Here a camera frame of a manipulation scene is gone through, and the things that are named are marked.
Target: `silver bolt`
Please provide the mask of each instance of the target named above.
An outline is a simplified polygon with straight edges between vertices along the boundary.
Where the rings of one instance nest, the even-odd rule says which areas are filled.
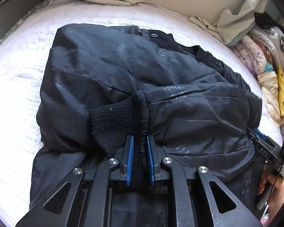
[[[200,167],[199,167],[199,172],[201,172],[201,173],[206,173],[206,172],[208,172],[208,169],[207,169],[207,167],[205,167],[205,166],[200,166]]]
[[[118,163],[118,159],[116,158],[111,158],[109,161],[108,161],[111,165],[115,165]]]
[[[165,158],[163,159],[163,162],[164,162],[165,164],[170,164],[170,163],[173,162],[173,159],[172,159],[172,158],[169,158],[169,157],[165,157]]]
[[[73,169],[73,174],[79,175],[79,174],[82,173],[82,171],[83,171],[82,168],[77,167],[77,168]]]

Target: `polka dot fabric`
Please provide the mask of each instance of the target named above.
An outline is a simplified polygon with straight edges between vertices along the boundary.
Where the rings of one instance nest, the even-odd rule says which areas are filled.
[[[145,4],[121,7],[52,0],[0,45],[0,218],[7,227],[15,226],[28,211],[32,164],[43,145],[36,123],[42,77],[57,29],[70,23],[137,25],[172,33],[182,45],[200,45],[211,52],[262,95],[255,78],[229,48],[177,13]],[[282,144],[265,105],[260,130]]]

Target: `white bedsheet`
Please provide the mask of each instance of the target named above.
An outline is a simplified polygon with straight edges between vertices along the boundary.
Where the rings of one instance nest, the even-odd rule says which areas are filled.
[[[182,45],[200,45],[211,52],[262,96],[257,81],[230,49],[177,13],[145,4],[116,7],[52,0],[0,46],[0,218],[8,227],[15,226],[28,211],[32,163],[42,147],[36,123],[40,86],[55,33],[69,23],[137,25],[172,33]],[[265,106],[259,129],[282,144],[281,133],[269,120]]]

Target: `jacket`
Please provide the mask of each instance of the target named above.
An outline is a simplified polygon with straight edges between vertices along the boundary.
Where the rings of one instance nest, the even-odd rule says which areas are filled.
[[[265,160],[246,127],[258,127],[262,102],[199,46],[136,26],[66,25],[55,36],[40,96],[44,147],[34,160],[30,207],[73,168],[112,157],[126,135],[134,136],[131,186],[147,185],[145,142],[154,135],[169,157],[207,166],[252,210]],[[167,224],[164,195],[119,193],[113,202],[112,226],[147,226],[138,221],[145,214],[154,226]]]

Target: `person's arm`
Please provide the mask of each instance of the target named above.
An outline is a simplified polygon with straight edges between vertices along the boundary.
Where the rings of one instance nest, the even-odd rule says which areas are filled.
[[[270,182],[271,184],[274,184],[277,178],[277,175],[267,174],[266,170],[267,170],[267,165],[263,167],[263,173],[261,175],[261,181],[258,187],[258,191],[260,194],[264,191],[267,181]],[[275,184],[275,190],[271,194],[271,197],[268,201],[269,222],[271,222],[271,220],[275,217],[275,215],[280,210],[283,203],[284,203],[284,178],[279,176]]]

